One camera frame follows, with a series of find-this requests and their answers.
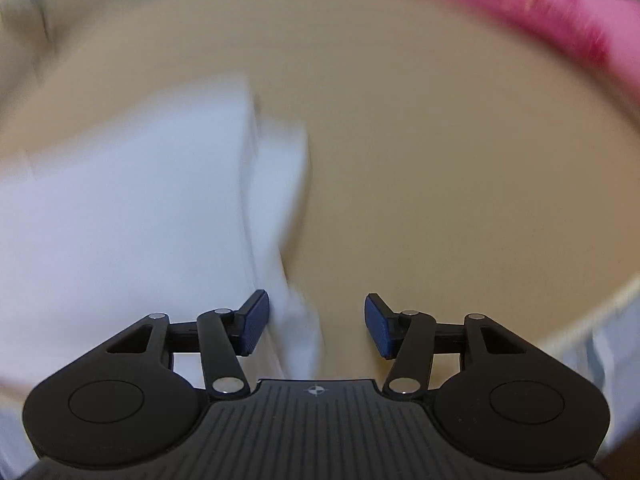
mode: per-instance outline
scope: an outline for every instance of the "circular pad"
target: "circular pad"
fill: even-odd
[[[139,387],[125,381],[96,381],[81,386],[69,399],[69,409],[87,422],[118,422],[135,414],[145,402]]]
[[[489,401],[495,413],[520,424],[544,424],[564,410],[562,395],[535,381],[501,384],[491,392]]]

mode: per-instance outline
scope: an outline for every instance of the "pink fabric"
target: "pink fabric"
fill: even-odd
[[[463,0],[604,68],[640,101],[639,0]]]

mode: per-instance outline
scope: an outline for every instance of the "compass logo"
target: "compass logo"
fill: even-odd
[[[319,395],[324,394],[325,392],[327,392],[328,390],[326,388],[323,388],[322,386],[320,386],[319,384],[314,384],[312,387],[307,388],[305,390],[308,394],[313,395],[314,397],[317,397]]]

